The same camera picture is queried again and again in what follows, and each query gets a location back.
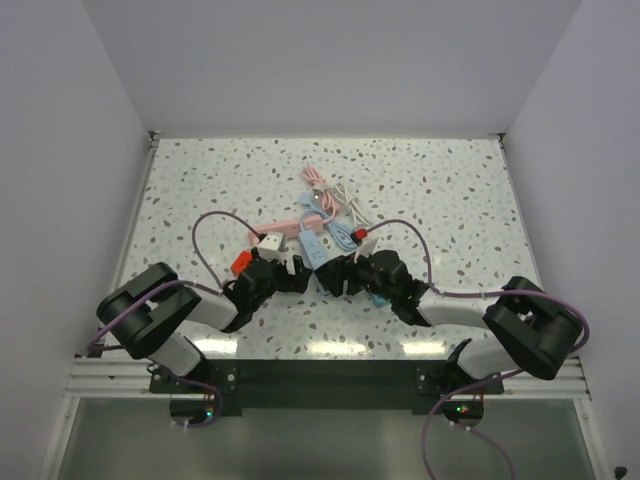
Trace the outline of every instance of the terrazzo surface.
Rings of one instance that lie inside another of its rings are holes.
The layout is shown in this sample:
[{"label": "terrazzo surface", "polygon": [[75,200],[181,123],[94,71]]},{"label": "terrazzo surface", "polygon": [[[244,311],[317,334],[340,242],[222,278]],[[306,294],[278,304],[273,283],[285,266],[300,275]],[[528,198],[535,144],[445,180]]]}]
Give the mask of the terrazzo surface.
[{"label": "terrazzo surface", "polygon": [[[516,274],[537,278],[496,140],[227,138],[160,140],[123,281],[162,261],[183,279],[215,286],[194,253],[191,225],[213,209],[254,225],[297,218],[307,163],[328,182],[356,189],[375,221],[412,222],[427,240],[441,287],[486,290]],[[349,223],[344,214],[338,219]],[[426,277],[410,230],[392,225],[376,233],[378,248],[398,251],[412,275]],[[328,233],[321,238],[330,257],[342,253]],[[249,247],[244,227],[224,217],[205,220],[198,239],[224,279]],[[287,253],[300,253],[297,240],[288,241]],[[461,340],[487,335],[471,327],[411,327],[364,293],[324,297],[313,279],[304,295],[274,295],[235,334],[193,322],[179,332],[209,358],[243,359],[440,359]]]}]

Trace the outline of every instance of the pink cable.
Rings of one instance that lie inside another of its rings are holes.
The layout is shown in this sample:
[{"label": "pink cable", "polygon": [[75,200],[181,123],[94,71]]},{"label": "pink cable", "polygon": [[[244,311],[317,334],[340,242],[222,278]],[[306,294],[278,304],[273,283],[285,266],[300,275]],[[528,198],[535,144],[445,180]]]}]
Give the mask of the pink cable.
[{"label": "pink cable", "polygon": [[[315,188],[316,185],[326,183],[326,180],[322,175],[320,175],[320,172],[311,165],[307,165],[302,169],[302,178],[311,185],[311,188]],[[338,210],[340,210],[340,205],[329,190],[324,190],[322,192],[322,209],[330,215],[329,218],[322,221],[324,224],[333,220],[338,213]]]}]

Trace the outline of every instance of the white wall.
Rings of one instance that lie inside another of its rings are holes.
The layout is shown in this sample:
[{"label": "white wall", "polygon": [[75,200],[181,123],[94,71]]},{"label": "white wall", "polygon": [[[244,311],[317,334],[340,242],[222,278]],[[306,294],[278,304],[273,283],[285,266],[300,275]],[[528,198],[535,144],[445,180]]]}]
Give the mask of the white wall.
[{"label": "white wall", "polygon": [[84,0],[149,129],[507,130],[580,0]]},{"label": "white wall", "polygon": [[640,2],[584,0],[506,138],[548,289],[586,313],[611,460],[640,471]]},{"label": "white wall", "polygon": [[37,475],[95,323],[146,132],[79,0],[0,15],[0,477]]}]

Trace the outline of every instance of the purple cable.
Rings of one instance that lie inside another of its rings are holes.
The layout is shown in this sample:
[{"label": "purple cable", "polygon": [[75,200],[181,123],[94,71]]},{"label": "purple cable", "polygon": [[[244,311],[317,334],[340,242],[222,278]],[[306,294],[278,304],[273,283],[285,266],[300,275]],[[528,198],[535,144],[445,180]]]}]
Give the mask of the purple cable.
[{"label": "purple cable", "polygon": [[374,230],[377,230],[378,228],[383,227],[385,225],[389,225],[391,223],[399,223],[410,228],[418,237],[418,240],[422,245],[422,249],[424,250],[424,256],[427,263],[427,284],[429,285],[429,288],[431,288],[431,290],[434,291],[434,293],[438,295],[442,295],[443,297],[451,297],[451,298],[484,298],[484,297],[510,297],[510,296],[521,296],[521,297],[529,296],[529,297],[544,298],[546,300],[555,302],[558,305],[561,305],[567,310],[569,310],[573,315],[575,315],[575,317],[582,324],[582,328],[584,330],[582,334],[582,338],[573,347],[573,350],[572,350],[573,352],[584,347],[584,345],[589,341],[589,337],[591,336],[591,328],[589,327],[589,323],[587,322],[587,319],[584,317],[584,315],[580,313],[580,311],[570,303],[566,302],[565,300],[559,297],[548,294],[546,292],[535,292],[533,290],[498,290],[495,292],[458,293],[458,292],[445,292],[440,290],[438,287],[436,287],[435,283],[433,282],[433,267],[431,266],[431,255],[429,254],[429,247],[427,246],[427,242],[425,241],[420,231],[416,227],[414,227],[411,223],[407,222],[406,220],[402,220],[400,218],[392,218],[389,220],[384,220],[383,222],[380,222],[377,225],[374,225],[373,227],[367,230],[367,233],[371,233]]},{"label": "purple cable", "polygon": [[202,215],[200,215],[200,218],[198,218],[198,220],[196,220],[196,223],[193,224],[193,228],[191,229],[191,243],[193,244],[193,248],[196,251],[196,255],[200,259],[200,262],[204,265],[204,268],[207,269],[207,271],[211,274],[211,276],[213,277],[215,282],[218,284],[218,288],[221,289],[222,288],[222,282],[220,281],[220,277],[218,277],[216,272],[213,271],[213,268],[211,268],[211,265],[209,265],[207,263],[207,261],[205,260],[204,255],[202,255],[202,252],[200,251],[200,247],[198,247],[198,240],[196,238],[196,230],[198,229],[198,225],[200,225],[200,222],[202,222],[205,218],[210,217],[212,215],[224,215],[226,217],[233,218],[234,220],[240,222],[242,225],[247,227],[247,229],[251,233],[253,233],[256,236],[256,238],[260,238],[260,233],[258,233],[258,231],[255,228],[253,228],[247,222],[242,220],[235,213],[225,212],[224,210],[212,210],[210,212],[203,213]]},{"label": "purple cable", "polygon": [[[478,388],[485,387],[487,385],[504,380],[506,378],[515,377],[520,373],[522,373],[522,370],[514,370],[513,372],[497,375],[495,377],[485,378],[484,380],[480,380],[479,382],[476,382],[472,385],[467,385],[466,387],[462,387],[447,393],[445,396],[440,398],[440,400],[438,400],[438,402],[433,406],[433,408],[429,411],[429,414],[427,415],[427,418],[424,421],[424,425],[422,426],[422,436],[420,437],[420,451],[422,452],[422,462],[424,463],[424,468],[427,469],[427,472],[429,473],[431,480],[437,480],[438,477],[436,476],[435,472],[431,468],[431,464],[429,463],[429,459],[427,458],[427,430],[429,429],[429,424],[431,423],[431,420],[433,420],[433,417],[435,416],[436,412],[442,407],[442,405],[444,405],[445,402],[450,400],[451,397],[455,395],[460,395],[462,393],[469,392],[471,390],[476,390]],[[456,426],[460,427],[463,430],[466,430],[466,427],[463,427],[457,424]],[[513,462],[509,458],[509,455],[504,450],[504,448],[498,445],[498,443],[486,433],[477,432],[475,431],[475,429],[470,429],[470,431],[472,433],[475,433],[479,437],[482,437],[483,439],[485,439],[486,441],[488,441],[498,449],[500,454],[504,457],[507,464],[509,465],[509,475],[511,476],[512,479],[516,478],[516,468],[513,465]]]},{"label": "purple cable", "polygon": [[87,343],[87,346],[84,348],[84,351],[78,352],[78,355],[86,356],[88,354],[88,352],[93,348],[94,344],[98,340],[100,340],[107,333],[109,333],[111,330],[113,330],[115,327],[117,327],[120,324],[120,322],[122,322],[125,318],[127,318],[129,315],[131,315],[133,312],[135,312],[138,308],[140,308],[146,302],[151,300],[157,294],[159,294],[160,292],[163,292],[165,290],[168,290],[169,288],[181,287],[181,286],[197,288],[199,290],[205,291],[205,292],[210,293],[212,295],[220,296],[220,294],[218,292],[216,292],[215,290],[213,290],[212,288],[209,288],[209,287],[207,287],[205,285],[202,285],[200,283],[191,282],[189,280],[172,280],[170,282],[158,285],[156,288],[151,290],[149,293],[147,293],[146,295],[143,295],[138,300],[136,300],[133,304],[131,304],[129,306],[129,308],[125,309],[122,313],[120,313],[120,315],[118,315],[116,318],[111,320],[107,325],[105,325],[103,328],[98,330],[95,333],[95,335],[93,337],[91,337],[91,339]]},{"label": "purple cable", "polygon": [[[438,287],[436,287],[435,283],[433,282],[433,267],[431,265],[431,256],[429,255],[429,247],[427,246],[426,240],[424,239],[424,237],[422,236],[420,231],[415,226],[413,226],[411,223],[407,222],[406,220],[402,220],[402,219],[399,219],[399,218],[394,218],[394,219],[384,220],[383,222],[380,222],[377,225],[374,225],[373,227],[367,229],[367,233],[371,233],[374,230],[377,230],[378,228],[383,227],[385,225],[389,225],[391,223],[399,223],[401,225],[404,225],[404,226],[408,227],[409,229],[413,230],[413,232],[418,237],[418,240],[420,241],[420,244],[422,245],[422,249],[424,250],[425,260],[426,260],[426,263],[427,263],[427,284],[429,285],[429,288],[431,288],[434,291],[434,293],[436,293],[438,295],[442,295],[443,297],[451,297],[451,298],[485,298],[485,297],[510,297],[510,296],[529,296],[529,297],[544,298],[546,300],[550,300],[552,302],[555,302],[558,305],[561,305],[564,308],[566,308],[567,310],[569,310],[573,315],[575,315],[575,317],[582,324],[582,328],[583,328],[582,338],[580,339],[580,341],[578,343],[576,343],[574,345],[572,352],[578,351],[580,348],[584,347],[584,345],[589,341],[589,337],[591,336],[591,329],[589,328],[589,323],[587,322],[587,319],[584,317],[584,315],[582,313],[580,313],[580,311],[577,308],[575,308],[573,305],[571,305],[570,303],[566,302],[565,300],[562,300],[559,297],[556,297],[554,295],[550,295],[550,294],[548,294],[546,292],[536,292],[536,291],[532,291],[532,290],[498,290],[498,291],[494,291],[494,292],[459,293],[459,292],[445,292],[445,291],[440,290]],[[480,380],[479,382],[473,383],[471,385],[459,388],[458,390],[454,390],[453,392],[448,393],[447,395],[442,397],[434,405],[434,407],[431,409],[431,411],[427,415],[427,418],[426,418],[426,420],[424,422],[424,425],[422,427],[422,438],[421,438],[421,443],[420,443],[421,452],[422,452],[422,461],[424,463],[425,468],[427,469],[427,472],[431,476],[432,480],[437,480],[437,477],[436,477],[433,469],[431,468],[431,465],[429,464],[429,460],[427,458],[426,440],[427,440],[427,430],[429,428],[429,424],[431,423],[431,420],[432,420],[433,416],[436,414],[436,412],[438,411],[438,409],[446,401],[451,399],[451,397],[453,397],[454,395],[459,395],[459,394],[464,393],[464,392],[468,392],[468,391],[471,391],[471,390],[476,390],[478,388],[481,388],[481,387],[484,387],[486,385],[489,385],[489,384],[491,384],[493,382],[504,380],[505,378],[515,377],[516,375],[518,375],[520,373],[522,373],[522,370],[514,370],[513,372],[509,372],[509,373],[506,373],[506,374],[498,375],[498,376],[491,377],[491,378],[485,378],[483,380]],[[456,426],[466,430],[465,427],[461,427],[459,425],[456,425]],[[492,445],[494,445],[498,449],[500,454],[504,457],[504,459],[506,460],[507,464],[509,465],[509,474],[510,474],[511,478],[515,479],[516,478],[516,470],[515,470],[515,467],[513,466],[513,463],[511,462],[511,459],[509,458],[509,455],[507,454],[506,450],[504,450],[504,448],[502,448],[500,445],[498,445],[498,443],[495,440],[493,440],[486,433],[477,432],[474,429],[470,429],[470,431],[472,433],[478,435],[479,437],[483,438],[487,442],[491,443]]]},{"label": "purple cable", "polygon": [[215,398],[218,399],[218,408],[215,409],[213,416],[207,418],[202,423],[194,423],[193,425],[187,424],[187,428],[206,427],[207,425],[211,425],[218,418],[220,418],[220,415],[222,415],[222,409],[224,408],[224,401],[222,399],[222,394],[220,393],[220,390],[218,390],[213,385],[208,385],[203,382],[196,382],[195,380],[189,380],[188,378],[179,377],[178,375],[173,373],[171,370],[169,370],[167,367],[161,366],[161,368],[164,372],[167,373],[167,375],[169,375],[169,377],[171,377],[176,382],[181,383],[183,385],[188,385],[190,387],[201,388],[209,393],[212,393],[213,395],[215,395]]}]

